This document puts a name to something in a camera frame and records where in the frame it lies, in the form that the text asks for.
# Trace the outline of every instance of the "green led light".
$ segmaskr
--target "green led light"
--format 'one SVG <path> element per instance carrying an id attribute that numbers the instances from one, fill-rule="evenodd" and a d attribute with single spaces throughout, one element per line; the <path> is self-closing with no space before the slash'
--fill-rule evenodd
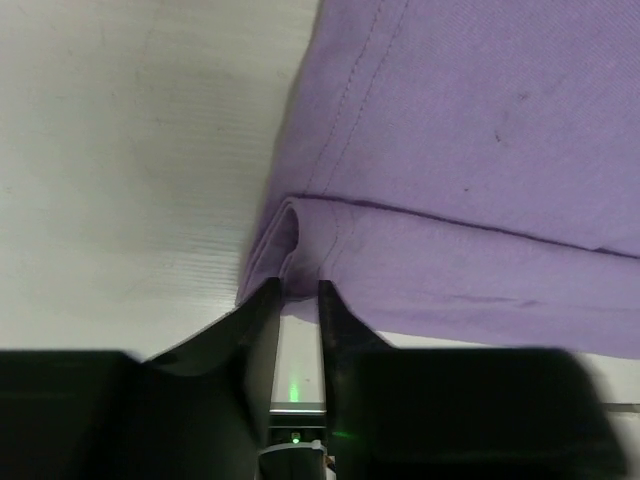
<path id="1" fill-rule="evenodd" d="M 300 390 L 298 390 L 298 385 L 295 383 L 289 385 L 289 401 L 293 403 L 300 401 Z"/>

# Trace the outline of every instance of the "lavender cloth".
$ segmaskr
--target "lavender cloth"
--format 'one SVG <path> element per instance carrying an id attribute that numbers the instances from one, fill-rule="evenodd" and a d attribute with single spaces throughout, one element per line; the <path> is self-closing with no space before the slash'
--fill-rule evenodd
<path id="1" fill-rule="evenodd" d="M 639 1 L 325 0 L 240 299 L 640 358 L 638 256 Z"/>

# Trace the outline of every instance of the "fabric fold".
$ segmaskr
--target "fabric fold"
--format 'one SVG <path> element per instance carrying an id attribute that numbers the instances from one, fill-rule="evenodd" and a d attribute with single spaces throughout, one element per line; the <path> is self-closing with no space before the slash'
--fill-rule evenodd
<path id="1" fill-rule="evenodd" d="M 322 278 L 379 330 L 640 358 L 637 261 L 304 198 L 285 202 L 263 240 L 241 296 L 280 276 L 301 318 L 314 318 L 300 300 Z"/>
<path id="2" fill-rule="evenodd" d="M 325 0 L 239 299 L 640 357 L 639 78 L 635 0 Z"/>

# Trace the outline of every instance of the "white table surface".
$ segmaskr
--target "white table surface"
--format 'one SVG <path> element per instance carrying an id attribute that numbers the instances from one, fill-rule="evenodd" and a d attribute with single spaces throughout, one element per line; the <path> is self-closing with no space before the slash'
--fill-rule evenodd
<path id="1" fill-rule="evenodd" d="M 146 357 L 232 308 L 316 2 L 0 3 L 0 348 Z M 321 401 L 315 328 L 274 400 Z M 639 362 L 588 362 L 640 403 Z"/>

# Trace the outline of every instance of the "purple fabric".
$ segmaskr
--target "purple fabric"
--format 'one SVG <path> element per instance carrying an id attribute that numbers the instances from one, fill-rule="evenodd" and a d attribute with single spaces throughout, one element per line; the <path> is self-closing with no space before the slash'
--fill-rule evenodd
<path id="1" fill-rule="evenodd" d="M 240 298 L 640 358 L 639 1 L 325 0 L 294 100 Z"/>

